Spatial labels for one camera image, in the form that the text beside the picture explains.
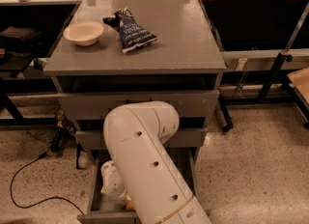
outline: gray tabletop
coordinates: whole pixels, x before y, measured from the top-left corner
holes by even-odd
[[[226,69],[198,0],[84,0],[71,23],[102,22],[128,7],[136,22],[158,40],[127,54],[118,32],[104,24],[94,45],[82,47],[61,38],[44,72],[50,76],[157,73],[207,73]]]

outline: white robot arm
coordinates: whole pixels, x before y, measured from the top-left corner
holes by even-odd
[[[178,127],[178,113],[161,101],[123,105],[105,119],[113,166],[143,224],[211,224],[162,145]]]

